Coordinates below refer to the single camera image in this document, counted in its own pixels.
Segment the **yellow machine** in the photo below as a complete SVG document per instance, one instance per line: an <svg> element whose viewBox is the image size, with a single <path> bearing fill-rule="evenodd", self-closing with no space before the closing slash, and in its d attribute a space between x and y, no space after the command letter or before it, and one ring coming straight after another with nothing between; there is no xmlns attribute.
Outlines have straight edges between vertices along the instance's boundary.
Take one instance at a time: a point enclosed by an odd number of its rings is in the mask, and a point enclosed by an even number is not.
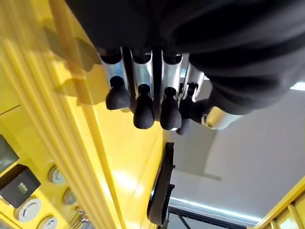
<svg viewBox="0 0 305 229"><path fill-rule="evenodd" d="M147 206L168 135L106 109L103 66L63 0L1 8L0 135L15 159L0 176L20 164L41 184L18 208L0 200L0 228L157 228ZM304 192L305 178L255 228L304 229Z"/></svg>

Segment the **yellow panel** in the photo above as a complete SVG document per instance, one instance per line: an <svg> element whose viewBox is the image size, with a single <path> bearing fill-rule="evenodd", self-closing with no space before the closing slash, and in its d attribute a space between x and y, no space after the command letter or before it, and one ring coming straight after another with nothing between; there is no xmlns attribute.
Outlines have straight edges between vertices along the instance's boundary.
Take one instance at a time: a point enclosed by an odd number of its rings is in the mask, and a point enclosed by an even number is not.
<svg viewBox="0 0 305 229"><path fill-rule="evenodd" d="M276 220L272 220L270 222L271 229L278 229Z"/></svg>
<svg viewBox="0 0 305 229"><path fill-rule="evenodd" d="M271 225L269 224L267 227L265 227L264 229L273 229L272 227L271 227Z"/></svg>
<svg viewBox="0 0 305 229"><path fill-rule="evenodd" d="M0 114L18 106L20 103L3 74L0 75Z"/></svg>
<svg viewBox="0 0 305 229"><path fill-rule="evenodd" d="M297 228L298 229L304 229L302 221L300 219L300 216L299 216L298 212L296 211L294 203L291 203L291 204L288 205L288 210L290 212L290 215L292 215L292 217L293 217L293 219L294 219L294 221L297 225Z"/></svg>
<svg viewBox="0 0 305 229"><path fill-rule="evenodd" d="M305 227L305 193L295 202L295 208L301 218L303 226Z"/></svg>
<svg viewBox="0 0 305 229"><path fill-rule="evenodd" d="M278 218L278 216L281 215L281 213L286 210L292 202L297 200L304 191L305 177L303 177L254 228L265 228L273 219Z"/></svg>
<svg viewBox="0 0 305 229"><path fill-rule="evenodd" d="M297 224L288 209L277 218L277 225L279 229L298 229Z"/></svg>
<svg viewBox="0 0 305 229"><path fill-rule="evenodd" d="M155 228L147 204L167 138L109 111L105 71L64 0L3 2L3 73L95 228Z"/></svg>
<svg viewBox="0 0 305 229"><path fill-rule="evenodd" d="M48 181L48 171L54 162L46 148L41 144L39 137L29 123L27 114L21 106L0 115L0 134L6 139L19 160L3 171L5 174L16 164L23 164L30 168L36 178L41 182L39 188L32 194L42 201L42 208L38 216L27 223L20 223L14 217L15 208L0 200L1 212L15 225L25 228L36 228L40 221L48 215L58 220L58 228L64 228L75 214L75 204L68 206L62 204L62 197L67 184L56 185Z"/></svg>

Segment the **white ceiling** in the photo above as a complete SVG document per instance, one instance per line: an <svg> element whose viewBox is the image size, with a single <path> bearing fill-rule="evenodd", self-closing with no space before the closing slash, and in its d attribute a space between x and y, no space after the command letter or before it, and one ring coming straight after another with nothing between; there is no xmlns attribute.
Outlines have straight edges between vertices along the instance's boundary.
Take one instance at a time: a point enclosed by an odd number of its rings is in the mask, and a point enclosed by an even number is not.
<svg viewBox="0 0 305 229"><path fill-rule="evenodd" d="M198 99L208 97L210 89L205 82ZM262 218L305 175L304 132L305 92L291 90L225 130L194 123L188 136L173 133L172 197ZM200 207L170 204L211 216Z"/></svg>

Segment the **control lever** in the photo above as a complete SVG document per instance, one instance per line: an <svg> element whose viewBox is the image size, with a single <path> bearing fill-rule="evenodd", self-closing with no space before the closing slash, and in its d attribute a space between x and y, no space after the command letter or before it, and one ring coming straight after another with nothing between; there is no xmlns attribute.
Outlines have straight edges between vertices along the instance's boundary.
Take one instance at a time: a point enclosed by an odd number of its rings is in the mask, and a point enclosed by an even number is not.
<svg viewBox="0 0 305 229"><path fill-rule="evenodd" d="M136 108L133 124L139 129L148 129L154 123L153 113L153 55L149 50L132 50Z"/></svg>
<svg viewBox="0 0 305 229"><path fill-rule="evenodd" d="M165 130L177 130L181 127L182 120L177 103L181 65L182 55L162 54L160 124Z"/></svg>
<svg viewBox="0 0 305 229"><path fill-rule="evenodd" d="M177 134L184 135L191 129L192 121L190 111L193 103L198 96L203 84L204 73L195 68L191 63L188 64L186 76L183 82L182 99L179 104L179 111L182 117L181 127L176 130Z"/></svg>
<svg viewBox="0 0 305 229"><path fill-rule="evenodd" d="M130 93L121 49L99 49L99 52L110 88L106 96L107 109L117 110L129 107Z"/></svg>
<svg viewBox="0 0 305 229"><path fill-rule="evenodd" d="M191 119L209 129L222 130L243 116L242 114L228 113L216 105L211 105L213 103L211 96L193 103L190 111Z"/></svg>

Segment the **ceiling light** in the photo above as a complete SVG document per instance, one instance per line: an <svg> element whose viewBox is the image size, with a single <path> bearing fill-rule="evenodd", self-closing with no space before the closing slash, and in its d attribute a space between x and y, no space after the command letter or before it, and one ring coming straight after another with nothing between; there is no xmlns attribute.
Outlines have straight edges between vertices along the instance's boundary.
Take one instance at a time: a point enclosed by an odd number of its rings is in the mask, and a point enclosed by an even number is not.
<svg viewBox="0 0 305 229"><path fill-rule="evenodd" d="M299 90L299 91L305 91L305 82L297 82L290 89Z"/></svg>
<svg viewBox="0 0 305 229"><path fill-rule="evenodd" d="M196 207L221 212L221 213L224 213L224 214L229 215L229 216L235 216L235 217L239 217L239 218L243 218L243 219L248 219L248 220L251 220L251 221L254 221L254 222L260 222L262 220L261 218L258 218L258 217L247 216L247 215L236 213L236 212L233 212L233 211L228 211L228 210L224 210L224 209L220 209L220 208L214 208L214 207L207 206L207 205L204 205L204 204L191 202L191 201L188 201L188 200L185 200L185 199L178 199L178 198L175 198L175 197L171 197L171 199L182 202L182 203L185 203L185 204L193 205L193 206L196 206Z"/></svg>

